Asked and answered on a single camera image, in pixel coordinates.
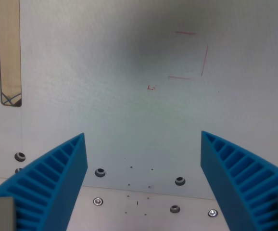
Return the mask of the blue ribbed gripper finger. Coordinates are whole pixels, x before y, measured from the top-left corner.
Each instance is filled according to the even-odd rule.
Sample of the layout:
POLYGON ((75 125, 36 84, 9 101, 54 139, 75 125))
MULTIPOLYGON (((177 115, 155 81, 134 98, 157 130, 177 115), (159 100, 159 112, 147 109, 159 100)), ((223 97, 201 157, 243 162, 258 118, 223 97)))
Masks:
POLYGON ((15 203, 18 231, 64 231, 88 169, 85 136, 69 139, 0 185, 15 203))
POLYGON ((231 231, 278 231, 278 167, 201 133, 201 168, 231 231))

